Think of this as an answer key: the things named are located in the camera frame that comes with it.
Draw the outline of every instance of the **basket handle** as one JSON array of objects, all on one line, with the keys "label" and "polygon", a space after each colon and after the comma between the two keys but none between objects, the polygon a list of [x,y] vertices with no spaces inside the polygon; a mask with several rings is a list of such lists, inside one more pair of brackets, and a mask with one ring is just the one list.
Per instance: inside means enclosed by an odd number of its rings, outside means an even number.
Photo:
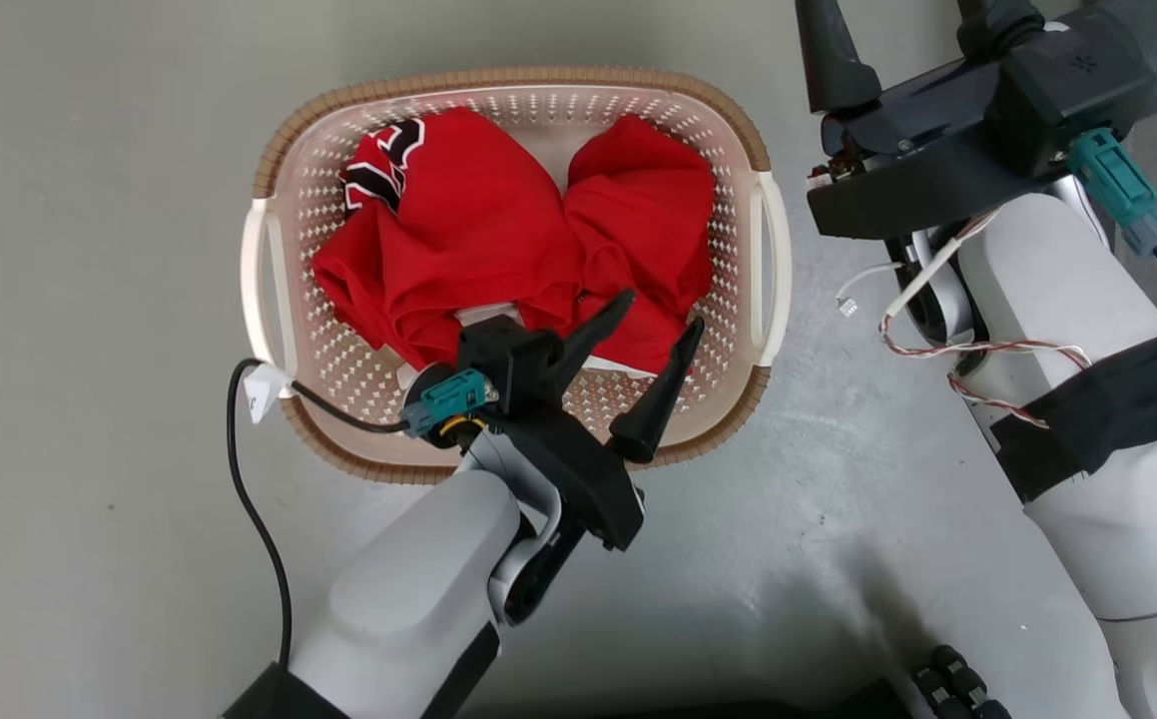
[{"label": "basket handle", "polygon": [[[280,323],[282,362],[277,362],[272,342],[267,337],[267,303],[263,281],[265,237],[277,279],[277,316]],[[253,355],[268,365],[285,368],[286,374],[294,376],[299,354],[295,347],[294,314],[289,308],[289,286],[286,283],[286,250],[281,244],[280,220],[277,214],[268,213],[267,199],[253,200],[241,233],[241,309],[244,313],[245,336],[250,338]],[[292,396],[292,392],[285,388],[280,396]]]},{"label": "basket handle", "polygon": [[[774,173],[756,173],[751,204],[751,274],[752,274],[752,338],[760,351],[756,365],[771,367],[778,352],[782,350],[782,338],[787,337],[787,322],[791,317],[791,227],[787,220],[787,207],[782,204],[782,190],[774,182]],[[764,214],[766,222],[760,221]],[[760,232],[768,228],[768,236]],[[774,259],[774,299],[765,323],[765,249],[768,241],[769,255]]]}]

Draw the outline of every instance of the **basket rim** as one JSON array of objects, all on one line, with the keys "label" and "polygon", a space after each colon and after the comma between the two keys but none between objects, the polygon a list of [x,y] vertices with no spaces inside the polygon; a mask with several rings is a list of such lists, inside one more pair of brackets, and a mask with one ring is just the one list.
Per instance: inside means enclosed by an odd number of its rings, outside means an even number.
[{"label": "basket rim", "polygon": [[[273,133],[272,141],[267,142],[263,159],[259,160],[258,169],[255,171],[253,197],[256,200],[271,199],[275,192],[281,164],[285,163],[286,155],[295,141],[315,123],[337,110],[364,102],[430,95],[437,91],[522,86],[614,86],[668,90],[691,97],[702,102],[729,124],[742,142],[753,171],[769,171],[768,149],[754,123],[746,117],[746,111],[718,88],[700,79],[665,69],[613,68],[596,67],[596,65],[529,65],[529,67],[460,69],[460,72],[385,79],[385,81],[324,91],[290,115],[289,119]],[[629,469],[664,468],[679,461],[695,460],[720,447],[754,413],[756,406],[760,404],[760,397],[765,395],[765,388],[768,387],[768,367],[753,366],[737,402],[715,426],[693,439],[661,447],[651,464],[629,465]],[[317,419],[309,413],[302,397],[282,397],[281,409],[286,419],[314,454],[349,475],[378,483],[435,485],[455,472],[454,465],[391,464],[363,458],[329,438],[317,426]]]},{"label": "basket rim", "polygon": [[718,113],[746,151],[746,160],[754,171],[768,171],[768,149],[737,102],[715,86],[686,74],[665,69],[607,68],[597,65],[528,65],[528,67],[459,69],[459,72],[422,74],[385,79],[385,81],[352,85],[339,90],[323,91],[290,115],[273,133],[264,148],[263,159],[255,170],[253,197],[264,199],[277,191],[277,177],[295,140],[326,115],[376,100],[392,100],[413,95],[428,95],[448,90],[487,90],[494,87],[518,86],[618,86],[641,87],[647,90],[678,91],[702,102]]}]

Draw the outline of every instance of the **clothing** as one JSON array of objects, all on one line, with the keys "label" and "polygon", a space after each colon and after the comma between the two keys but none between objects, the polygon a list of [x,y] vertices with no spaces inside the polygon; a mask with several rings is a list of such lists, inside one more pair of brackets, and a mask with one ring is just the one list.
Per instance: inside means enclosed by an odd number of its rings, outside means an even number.
[{"label": "clothing", "polygon": [[562,199],[481,115],[405,119],[362,138],[348,218],[312,270],[341,322],[414,367],[455,364],[458,309],[509,301],[528,328],[566,336],[634,287],[596,354],[657,373],[709,292],[712,182],[705,159],[636,117],[578,151]]}]

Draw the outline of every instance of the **blue connector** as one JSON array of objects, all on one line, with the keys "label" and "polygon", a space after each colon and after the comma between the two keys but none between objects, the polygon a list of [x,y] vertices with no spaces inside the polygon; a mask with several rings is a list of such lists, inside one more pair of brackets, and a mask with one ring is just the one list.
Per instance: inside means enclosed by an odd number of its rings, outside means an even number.
[{"label": "blue connector", "polygon": [[1136,254],[1156,254],[1157,190],[1108,129],[1076,140],[1066,164],[1125,229],[1125,241]]},{"label": "blue connector", "polygon": [[485,374],[476,369],[463,369],[454,377],[423,391],[418,402],[401,410],[400,418],[410,424],[405,428],[406,435],[421,438],[447,419],[496,401],[498,391]]}]

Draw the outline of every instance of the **white cable label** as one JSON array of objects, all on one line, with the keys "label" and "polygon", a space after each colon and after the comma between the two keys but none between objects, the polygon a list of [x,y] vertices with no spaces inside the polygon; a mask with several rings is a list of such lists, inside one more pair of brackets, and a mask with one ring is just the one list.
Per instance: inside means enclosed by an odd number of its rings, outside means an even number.
[{"label": "white cable label", "polygon": [[245,376],[242,383],[245,387],[245,397],[249,399],[251,423],[257,425],[272,405],[277,404],[277,395],[294,382],[295,377],[272,365],[259,365],[253,373]]}]

